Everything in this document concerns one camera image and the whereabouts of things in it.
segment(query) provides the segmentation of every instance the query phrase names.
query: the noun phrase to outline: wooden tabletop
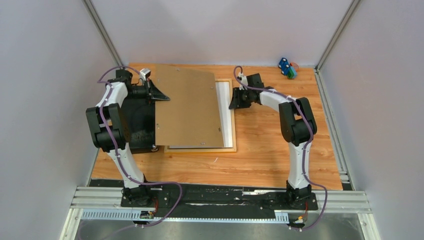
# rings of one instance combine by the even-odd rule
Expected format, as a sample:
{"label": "wooden tabletop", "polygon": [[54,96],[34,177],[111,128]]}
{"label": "wooden tabletop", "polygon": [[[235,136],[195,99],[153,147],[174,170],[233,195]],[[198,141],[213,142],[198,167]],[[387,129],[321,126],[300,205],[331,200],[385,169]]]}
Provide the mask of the wooden tabletop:
{"label": "wooden tabletop", "polygon": [[[216,79],[233,79],[232,65],[172,64],[181,68],[209,71]],[[132,63],[136,69],[154,64]],[[312,68],[301,68],[296,79],[283,76],[277,67],[245,66],[245,75],[260,73],[265,86],[295,98],[306,97],[312,107],[317,125],[310,151],[309,176],[329,190],[341,190],[342,184],[326,124],[323,106]],[[164,153],[134,154],[137,166],[148,181],[176,181],[181,183],[283,187],[289,176],[289,147],[280,129],[279,114],[270,107],[252,104],[250,108],[235,110],[236,153]],[[122,179],[116,165],[107,154],[99,151],[92,178]]]}

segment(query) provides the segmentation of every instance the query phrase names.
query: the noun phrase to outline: white wall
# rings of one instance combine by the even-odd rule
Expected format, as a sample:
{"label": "white wall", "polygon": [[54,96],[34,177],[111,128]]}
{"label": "white wall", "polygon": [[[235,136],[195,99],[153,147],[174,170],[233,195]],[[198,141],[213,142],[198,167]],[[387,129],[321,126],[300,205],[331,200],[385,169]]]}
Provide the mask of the white wall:
{"label": "white wall", "polygon": [[351,0],[93,0],[125,63],[316,65]]}
{"label": "white wall", "polygon": [[364,0],[322,76],[381,238],[422,239],[424,1]]}
{"label": "white wall", "polygon": [[80,0],[0,11],[0,239],[56,240],[96,155],[85,110],[114,62]]}

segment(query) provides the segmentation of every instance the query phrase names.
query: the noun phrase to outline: colorful toy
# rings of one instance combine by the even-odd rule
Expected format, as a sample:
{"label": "colorful toy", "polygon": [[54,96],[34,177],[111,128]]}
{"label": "colorful toy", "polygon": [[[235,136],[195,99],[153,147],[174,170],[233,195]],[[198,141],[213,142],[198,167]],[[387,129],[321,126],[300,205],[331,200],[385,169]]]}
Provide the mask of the colorful toy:
{"label": "colorful toy", "polygon": [[278,67],[281,69],[281,73],[284,76],[287,76],[288,79],[294,79],[298,75],[293,65],[297,65],[297,64],[289,63],[289,61],[285,57],[281,58],[281,60],[278,63]]}

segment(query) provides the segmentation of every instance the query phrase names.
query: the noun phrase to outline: brown board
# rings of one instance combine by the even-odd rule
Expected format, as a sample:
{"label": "brown board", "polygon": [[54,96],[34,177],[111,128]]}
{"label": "brown board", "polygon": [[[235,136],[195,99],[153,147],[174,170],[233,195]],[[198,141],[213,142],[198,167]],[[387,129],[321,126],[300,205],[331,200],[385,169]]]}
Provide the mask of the brown board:
{"label": "brown board", "polygon": [[156,145],[224,147],[213,73],[157,64],[151,80],[170,98],[156,102]]}

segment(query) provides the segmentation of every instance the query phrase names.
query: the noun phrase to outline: gray floor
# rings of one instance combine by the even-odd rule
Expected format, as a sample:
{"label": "gray floor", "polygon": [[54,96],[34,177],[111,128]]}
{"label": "gray floor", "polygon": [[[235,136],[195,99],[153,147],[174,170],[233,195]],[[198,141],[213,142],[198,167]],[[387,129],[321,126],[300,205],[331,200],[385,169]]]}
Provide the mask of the gray floor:
{"label": "gray floor", "polygon": [[[309,224],[317,214],[309,214]],[[162,222],[157,226],[113,232],[133,226],[130,221],[83,220],[76,240],[363,240],[356,214],[325,214],[315,228],[296,232],[282,224]]]}

